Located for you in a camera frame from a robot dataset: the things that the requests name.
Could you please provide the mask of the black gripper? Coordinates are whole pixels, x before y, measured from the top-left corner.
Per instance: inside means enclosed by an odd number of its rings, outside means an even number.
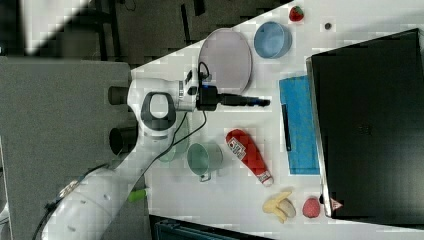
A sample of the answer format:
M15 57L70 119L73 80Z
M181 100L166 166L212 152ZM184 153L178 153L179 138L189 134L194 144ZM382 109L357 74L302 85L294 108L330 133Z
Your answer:
M218 104L226 106L266 107L270 105L270 100L259 97L243 97L236 94L220 94L215 86L202 86L198 88L196 100L196 108L198 110L215 111Z

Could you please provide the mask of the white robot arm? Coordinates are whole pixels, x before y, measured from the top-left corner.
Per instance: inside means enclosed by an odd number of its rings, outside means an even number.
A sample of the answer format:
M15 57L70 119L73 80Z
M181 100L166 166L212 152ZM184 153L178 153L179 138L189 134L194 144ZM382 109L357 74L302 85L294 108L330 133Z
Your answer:
M214 86L187 78L142 78L131 82L127 105L137 120L134 147L115 168L97 167L71 182L41 232L42 240L100 240L127 201L131 190L155 160L175 142L177 114L214 111L225 106L261 106L267 99L220 93Z

